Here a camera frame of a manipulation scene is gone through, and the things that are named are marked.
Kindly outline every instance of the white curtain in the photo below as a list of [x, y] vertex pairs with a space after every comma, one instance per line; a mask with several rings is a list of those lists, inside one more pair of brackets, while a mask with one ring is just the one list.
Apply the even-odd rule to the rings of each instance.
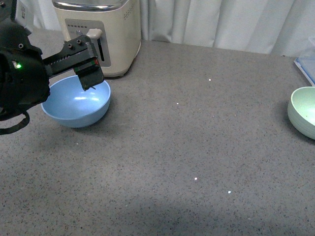
[[[23, 0], [60, 30], [51, 0]], [[140, 0], [142, 37], [298, 57], [315, 35], [315, 0]]]

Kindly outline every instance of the cream toaster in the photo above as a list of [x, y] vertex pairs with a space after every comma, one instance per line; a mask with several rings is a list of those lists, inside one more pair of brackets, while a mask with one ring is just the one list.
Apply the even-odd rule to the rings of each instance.
[[104, 76], [123, 76], [141, 46], [139, 0], [52, 0], [65, 41], [87, 35]]

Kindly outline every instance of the black cable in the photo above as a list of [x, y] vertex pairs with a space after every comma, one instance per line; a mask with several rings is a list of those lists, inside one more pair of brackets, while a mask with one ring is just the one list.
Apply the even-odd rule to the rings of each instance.
[[0, 129], [0, 135], [4, 134], [12, 134], [16, 131], [19, 131], [20, 129], [23, 129], [25, 126], [28, 125], [30, 122], [30, 115], [27, 113], [27, 111], [22, 111], [22, 114], [25, 115], [25, 118], [21, 120], [20, 123], [10, 127], [10, 128], [2, 128]]

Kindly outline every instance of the toaster slot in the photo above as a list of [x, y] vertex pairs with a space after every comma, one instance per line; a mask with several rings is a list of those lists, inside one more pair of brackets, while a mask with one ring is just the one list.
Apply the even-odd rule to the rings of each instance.
[[95, 46], [98, 55], [98, 62], [102, 67], [110, 67], [111, 60], [109, 56], [106, 31], [102, 21], [87, 21], [87, 20], [76, 20], [76, 19], [65, 19], [68, 33], [71, 39], [78, 37], [78, 34], [86, 35], [90, 29], [102, 30], [101, 37], [96, 40], [92, 39], [92, 43]]

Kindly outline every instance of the blue object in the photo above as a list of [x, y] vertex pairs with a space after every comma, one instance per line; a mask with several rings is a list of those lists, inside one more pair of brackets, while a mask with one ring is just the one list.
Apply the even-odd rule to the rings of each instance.
[[41, 107], [63, 126], [79, 128], [91, 125], [105, 115], [111, 96], [106, 81], [94, 88], [84, 91], [78, 76], [67, 77], [50, 87], [50, 96]]

